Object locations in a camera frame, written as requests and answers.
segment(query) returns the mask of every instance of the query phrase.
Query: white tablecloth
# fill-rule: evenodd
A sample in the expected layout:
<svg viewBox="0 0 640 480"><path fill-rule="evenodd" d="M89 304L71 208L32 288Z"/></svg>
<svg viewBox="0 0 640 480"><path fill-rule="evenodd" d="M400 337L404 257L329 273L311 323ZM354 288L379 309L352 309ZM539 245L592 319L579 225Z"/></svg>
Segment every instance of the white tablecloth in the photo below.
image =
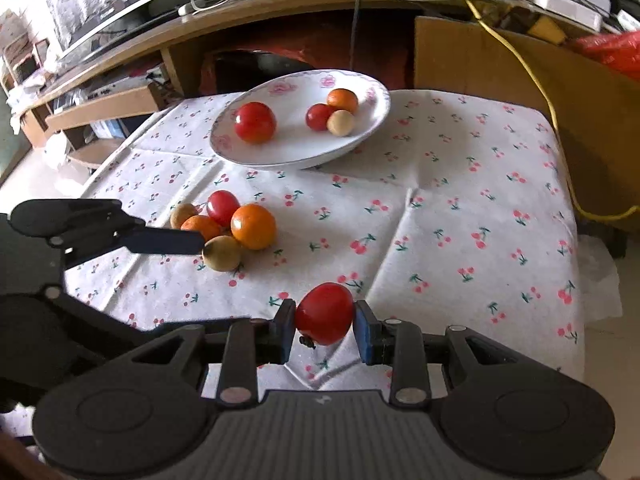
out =
<svg viewBox="0 0 640 480"><path fill-rule="evenodd" d="M273 317L322 282L343 283L383 319L443 333L464 324L580 379L584 367L575 222L542 114L439 91L392 92L383 127L321 168L255 171L212 158L209 129L233 96L188 100L143 125L88 182L86 198L167 226L179 202L231 190L273 212L276 243L236 272L199 256L118 250L66 274L68 292L141 329L165 320ZM204 394L212 396L216 366ZM379 388L389 368L359 363L351 333L294 343L265 388Z"/></svg>

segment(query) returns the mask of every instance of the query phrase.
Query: oval plate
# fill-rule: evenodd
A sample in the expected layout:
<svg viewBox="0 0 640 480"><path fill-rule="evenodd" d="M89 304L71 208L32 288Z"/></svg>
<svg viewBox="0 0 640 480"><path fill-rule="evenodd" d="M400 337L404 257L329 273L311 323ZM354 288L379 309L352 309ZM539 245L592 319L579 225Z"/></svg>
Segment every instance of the oval plate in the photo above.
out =
<svg viewBox="0 0 640 480"><path fill-rule="evenodd" d="M358 96L356 126L347 137L315 132L305 123L306 111L325 103L334 88ZM234 131L236 110L245 103L266 104L276 116L276 133L264 144L248 144ZM376 79L348 70L309 70L258 85L229 103L211 127L210 143L217 156L250 168L302 170L341 156L369 137L389 113L391 99Z"/></svg>

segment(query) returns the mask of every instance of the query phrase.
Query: red tomato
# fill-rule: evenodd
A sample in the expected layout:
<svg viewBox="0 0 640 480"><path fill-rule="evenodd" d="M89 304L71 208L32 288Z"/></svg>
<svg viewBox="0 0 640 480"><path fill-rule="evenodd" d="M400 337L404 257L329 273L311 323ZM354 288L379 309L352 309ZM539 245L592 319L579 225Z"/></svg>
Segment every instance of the red tomato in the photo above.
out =
<svg viewBox="0 0 640 480"><path fill-rule="evenodd" d="M306 111L306 125L316 132L325 131L326 122L337 109L324 103L313 105Z"/></svg>
<svg viewBox="0 0 640 480"><path fill-rule="evenodd" d="M207 214L216 224L228 228L231 225L231 217L240 207L238 199L233 193L221 189L211 193L207 200Z"/></svg>
<svg viewBox="0 0 640 480"><path fill-rule="evenodd" d="M340 341L353 320L351 293L338 283L323 283L308 292L296 309L296 328L319 345Z"/></svg>
<svg viewBox="0 0 640 480"><path fill-rule="evenodd" d="M236 112L234 129L244 142L261 144L276 132L276 116L264 103L245 103Z"/></svg>

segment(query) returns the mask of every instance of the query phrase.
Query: red plastic bag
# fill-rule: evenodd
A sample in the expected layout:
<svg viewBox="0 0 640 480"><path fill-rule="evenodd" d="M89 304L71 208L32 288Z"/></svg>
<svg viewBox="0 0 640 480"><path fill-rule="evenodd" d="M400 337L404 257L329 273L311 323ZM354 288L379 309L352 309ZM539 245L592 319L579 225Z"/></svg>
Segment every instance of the red plastic bag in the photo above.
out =
<svg viewBox="0 0 640 480"><path fill-rule="evenodd" d="M640 81L640 31L587 36L571 42L569 47Z"/></svg>

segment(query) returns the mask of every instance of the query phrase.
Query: small round fruit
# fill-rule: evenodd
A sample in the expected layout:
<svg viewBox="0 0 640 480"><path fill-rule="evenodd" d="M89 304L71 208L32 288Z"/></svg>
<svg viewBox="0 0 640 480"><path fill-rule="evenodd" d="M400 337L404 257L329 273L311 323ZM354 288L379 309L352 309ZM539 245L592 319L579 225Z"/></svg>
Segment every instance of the small round fruit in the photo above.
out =
<svg viewBox="0 0 640 480"><path fill-rule="evenodd" d="M245 103L236 112L234 130L244 142L261 144L273 137L276 131L276 116L264 103Z"/></svg>
<svg viewBox="0 0 640 480"><path fill-rule="evenodd" d="M184 221L184 224L182 224L181 229L184 229L185 231L199 232L205 242L208 242L216 236L220 236L220 226L211 218L204 215L196 215L191 218L187 218Z"/></svg>
<svg viewBox="0 0 640 480"><path fill-rule="evenodd" d="M346 88L336 88L329 92L326 103L338 110L347 110L354 114L358 109L358 96Z"/></svg>
<svg viewBox="0 0 640 480"><path fill-rule="evenodd" d="M276 219L261 205L243 205L231 217L231 234L247 249L259 251L275 241Z"/></svg>
<svg viewBox="0 0 640 480"><path fill-rule="evenodd" d="M324 103L315 104L306 111L306 125L315 132L324 132L326 130L326 122L336 110L337 108Z"/></svg>
<svg viewBox="0 0 640 480"><path fill-rule="evenodd" d="M216 236L202 250L205 265L218 272L234 270L240 264L240 256L240 244L232 236Z"/></svg>
<svg viewBox="0 0 640 480"><path fill-rule="evenodd" d="M309 291L296 308L296 328L319 345L340 341L353 321L353 298L338 283L323 283Z"/></svg>
<svg viewBox="0 0 640 480"><path fill-rule="evenodd" d="M338 110L331 114L326 127L336 137L346 137L356 125L356 119L347 110Z"/></svg>
<svg viewBox="0 0 640 480"><path fill-rule="evenodd" d="M207 214L220 227L229 228L231 217L240 207L236 196L224 189L215 191L207 200Z"/></svg>
<svg viewBox="0 0 640 480"><path fill-rule="evenodd" d="M178 204L171 213L171 227L173 229L180 229L192 216L196 216L198 210L193 204Z"/></svg>

